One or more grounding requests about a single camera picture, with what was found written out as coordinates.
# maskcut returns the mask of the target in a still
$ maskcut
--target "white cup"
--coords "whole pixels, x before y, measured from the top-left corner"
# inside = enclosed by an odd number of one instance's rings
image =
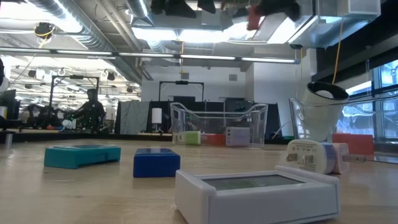
[[[303,110],[305,138],[319,142],[324,141],[336,126],[344,107],[344,105],[327,105],[344,103],[348,97],[348,93],[336,85],[324,82],[309,83],[302,99],[305,106]]]

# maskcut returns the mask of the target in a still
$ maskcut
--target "blue box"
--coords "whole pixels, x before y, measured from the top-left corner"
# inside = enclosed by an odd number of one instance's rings
[[[170,149],[137,149],[133,177],[175,177],[180,156]]]
[[[120,152],[117,146],[54,146],[45,149],[44,166],[77,169],[100,162],[116,162],[120,161]]]

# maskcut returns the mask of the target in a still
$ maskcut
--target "teal box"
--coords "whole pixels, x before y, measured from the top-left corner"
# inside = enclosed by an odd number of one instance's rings
[[[118,162],[120,152],[117,146],[54,146],[45,149],[44,166],[77,169],[100,162]]]

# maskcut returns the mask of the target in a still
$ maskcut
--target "red object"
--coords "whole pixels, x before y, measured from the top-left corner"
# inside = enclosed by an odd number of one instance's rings
[[[248,22],[248,30],[258,30],[260,23],[260,14],[256,14],[256,8],[258,5],[252,5],[249,10],[249,22]]]
[[[372,156],[374,154],[373,136],[371,134],[333,134],[333,143],[347,143],[350,154]]]
[[[225,134],[202,134],[203,144],[212,146],[225,146]]]

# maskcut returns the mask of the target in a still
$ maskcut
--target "power adapter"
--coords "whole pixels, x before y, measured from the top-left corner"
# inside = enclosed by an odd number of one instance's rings
[[[320,174],[342,174],[349,170],[349,162],[366,162],[366,157],[350,155],[345,143],[298,139],[288,144],[286,162],[290,167]]]

